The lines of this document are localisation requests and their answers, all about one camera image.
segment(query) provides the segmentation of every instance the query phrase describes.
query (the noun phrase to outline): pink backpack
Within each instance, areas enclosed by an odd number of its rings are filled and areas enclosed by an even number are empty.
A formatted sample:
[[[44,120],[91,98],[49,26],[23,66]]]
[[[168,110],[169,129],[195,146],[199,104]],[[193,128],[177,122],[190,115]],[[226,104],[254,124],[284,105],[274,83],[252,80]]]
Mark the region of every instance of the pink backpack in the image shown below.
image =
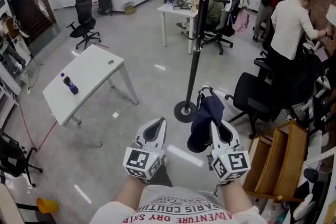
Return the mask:
[[[247,28],[249,17],[248,11],[242,8],[237,15],[235,23],[232,25],[232,29],[235,32],[243,32]]]

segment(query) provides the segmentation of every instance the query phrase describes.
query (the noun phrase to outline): desk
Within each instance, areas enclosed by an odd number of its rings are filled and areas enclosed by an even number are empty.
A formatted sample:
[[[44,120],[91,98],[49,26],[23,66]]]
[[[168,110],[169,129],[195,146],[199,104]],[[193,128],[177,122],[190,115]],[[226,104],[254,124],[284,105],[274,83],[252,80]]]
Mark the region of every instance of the desk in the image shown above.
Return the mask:
[[[186,18],[190,18],[189,37],[190,38],[193,37],[195,17],[197,16],[198,12],[194,13],[189,9],[174,9],[173,4],[171,4],[171,3],[166,3],[163,6],[159,7],[157,10],[159,12],[161,12],[162,38],[163,38],[163,46],[164,47],[167,47],[166,22],[165,22],[165,14],[166,13],[177,14],[177,15],[181,15],[181,16],[186,17]],[[189,40],[188,54],[191,54],[192,44],[193,44],[193,41]]]
[[[124,59],[91,45],[68,64],[43,91],[44,97],[59,125],[66,126],[77,134],[85,135],[78,128],[81,121],[74,114],[105,81],[108,80],[110,87],[114,87],[111,76],[117,70],[120,71],[134,104],[138,104],[138,97],[125,68]],[[76,95],[73,95],[63,83],[61,73],[69,76],[78,87],[79,92]],[[69,122],[70,119],[77,126],[73,126]]]

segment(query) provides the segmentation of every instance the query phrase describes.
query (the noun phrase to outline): bottle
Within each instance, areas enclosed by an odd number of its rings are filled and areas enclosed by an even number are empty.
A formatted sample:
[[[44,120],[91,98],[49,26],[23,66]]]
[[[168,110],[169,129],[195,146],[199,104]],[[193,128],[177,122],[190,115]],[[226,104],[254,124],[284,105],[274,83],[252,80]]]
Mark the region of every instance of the bottle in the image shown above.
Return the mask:
[[[70,78],[68,76],[65,77],[64,73],[61,73],[61,77],[63,78],[64,84],[68,86],[73,95],[77,94],[79,90],[76,85],[74,85],[74,83],[70,80]]]

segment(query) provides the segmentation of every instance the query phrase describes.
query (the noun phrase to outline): luggage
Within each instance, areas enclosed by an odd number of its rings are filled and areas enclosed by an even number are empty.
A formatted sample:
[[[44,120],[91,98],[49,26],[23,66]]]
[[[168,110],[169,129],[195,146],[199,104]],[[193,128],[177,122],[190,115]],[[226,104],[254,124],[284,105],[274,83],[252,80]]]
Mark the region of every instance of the luggage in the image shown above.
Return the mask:
[[[98,0],[98,13],[101,15],[111,16],[112,14],[112,0]]]

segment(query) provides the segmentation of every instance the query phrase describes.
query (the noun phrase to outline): yellow trash bin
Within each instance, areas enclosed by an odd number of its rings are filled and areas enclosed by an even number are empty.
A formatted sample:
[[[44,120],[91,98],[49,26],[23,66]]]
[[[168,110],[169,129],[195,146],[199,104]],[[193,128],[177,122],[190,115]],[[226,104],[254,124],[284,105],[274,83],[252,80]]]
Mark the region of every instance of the yellow trash bin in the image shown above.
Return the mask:
[[[48,214],[58,211],[58,204],[55,201],[37,198],[36,204],[41,213]]]

